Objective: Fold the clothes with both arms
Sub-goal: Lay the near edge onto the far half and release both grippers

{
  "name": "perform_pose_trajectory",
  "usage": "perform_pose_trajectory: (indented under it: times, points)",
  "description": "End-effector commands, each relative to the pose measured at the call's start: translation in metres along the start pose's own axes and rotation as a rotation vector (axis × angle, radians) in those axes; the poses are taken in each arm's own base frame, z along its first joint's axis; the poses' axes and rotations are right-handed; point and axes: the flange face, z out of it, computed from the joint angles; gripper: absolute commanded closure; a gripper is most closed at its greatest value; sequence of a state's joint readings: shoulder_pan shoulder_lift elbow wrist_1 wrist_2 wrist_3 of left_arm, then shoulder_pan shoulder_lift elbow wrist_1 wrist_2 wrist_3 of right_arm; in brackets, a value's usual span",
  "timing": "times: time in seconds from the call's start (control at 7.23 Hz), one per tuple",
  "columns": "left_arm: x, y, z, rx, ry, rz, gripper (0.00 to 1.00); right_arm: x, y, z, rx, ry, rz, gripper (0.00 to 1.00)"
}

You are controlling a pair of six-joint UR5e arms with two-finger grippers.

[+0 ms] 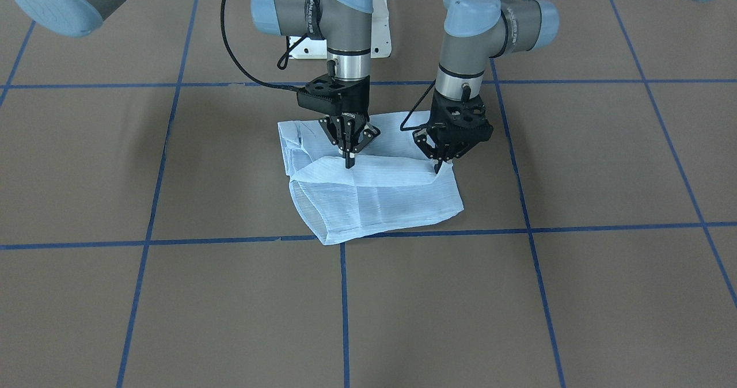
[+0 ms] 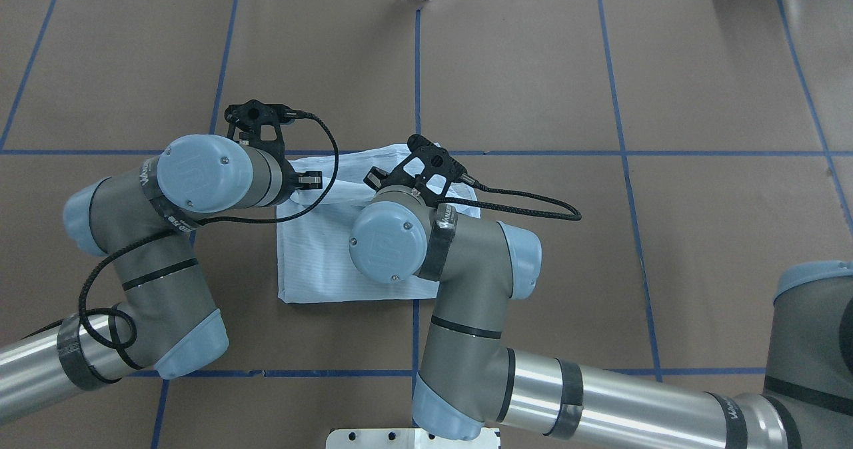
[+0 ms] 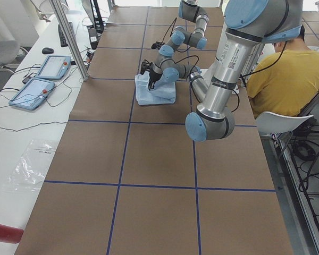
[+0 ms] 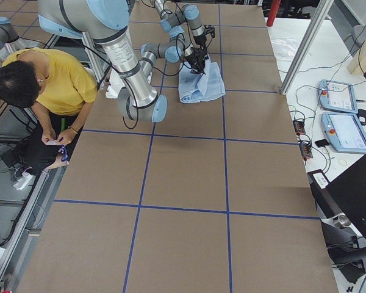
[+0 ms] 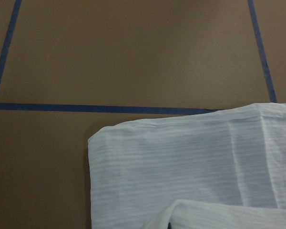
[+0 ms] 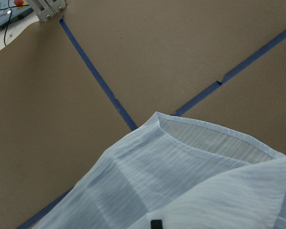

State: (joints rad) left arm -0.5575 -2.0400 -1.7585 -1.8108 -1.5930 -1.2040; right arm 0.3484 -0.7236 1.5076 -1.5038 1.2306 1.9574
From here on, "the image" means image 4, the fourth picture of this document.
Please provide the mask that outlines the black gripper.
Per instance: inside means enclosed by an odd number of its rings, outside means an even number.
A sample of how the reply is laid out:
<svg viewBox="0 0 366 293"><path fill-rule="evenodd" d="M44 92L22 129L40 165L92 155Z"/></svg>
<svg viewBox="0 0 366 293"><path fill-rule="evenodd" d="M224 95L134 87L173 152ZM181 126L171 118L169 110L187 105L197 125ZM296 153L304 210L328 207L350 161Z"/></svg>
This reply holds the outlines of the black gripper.
<svg viewBox="0 0 366 293"><path fill-rule="evenodd" d="M201 26L195 30L192 30L195 43L202 49L208 48L212 40L215 38L214 26Z"/></svg>
<svg viewBox="0 0 366 293"><path fill-rule="evenodd" d="M185 58L192 71L204 71L206 67L206 50L195 48L194 51Z"/></svg>

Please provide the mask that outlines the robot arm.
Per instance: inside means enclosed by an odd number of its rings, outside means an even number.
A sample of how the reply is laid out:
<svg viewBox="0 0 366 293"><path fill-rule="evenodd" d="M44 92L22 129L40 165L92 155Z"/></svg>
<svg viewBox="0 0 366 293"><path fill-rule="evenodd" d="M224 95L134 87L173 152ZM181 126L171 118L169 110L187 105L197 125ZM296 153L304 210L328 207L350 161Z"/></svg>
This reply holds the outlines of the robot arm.
<svg viewBox="0 0 366 293"><path fill-rule="evenodd" d="M165 1L151 1L160 16L163 30L170 35L168 43L147 44L137 58L129 39L129 5L127 1L39 1L40 27L66 38L81 38L89 33L102 46L112 63L112 70L123 82L118 108L131 120L161 122L168 101L148 82L157 59L180 62L194 74L204 74L206 35L212 28L203 25L196 5L186 4L177 12Z"/></svg>
<svg viewBox="0 0 366 293"><path fill-rule="evenodd" d="M196 5L185 4L177 7L177 11L172 12L167 1L150 0L150 6L156 9L160 16L160 24L165 32L170 32L172 28L187 24L194 38L195 44L201 49L207 49L207 36L211 40L215 37L215 28L211 25L204 25L201 19L199 9Z"/></svg>

